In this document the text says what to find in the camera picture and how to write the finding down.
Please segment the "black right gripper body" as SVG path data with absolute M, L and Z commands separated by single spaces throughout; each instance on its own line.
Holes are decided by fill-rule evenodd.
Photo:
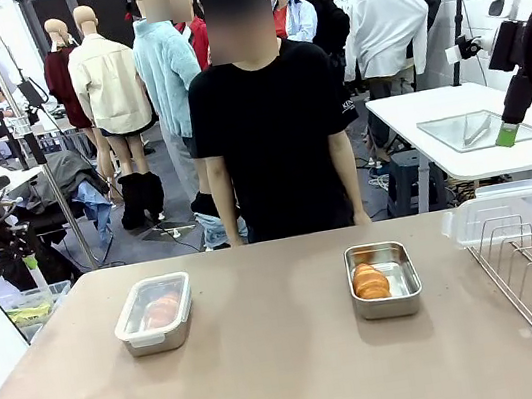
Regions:
M 522 64 L 526 22 L 503 21 L 494 36 L 490 51 L 489 69 L 495 71 L 512 71 Z

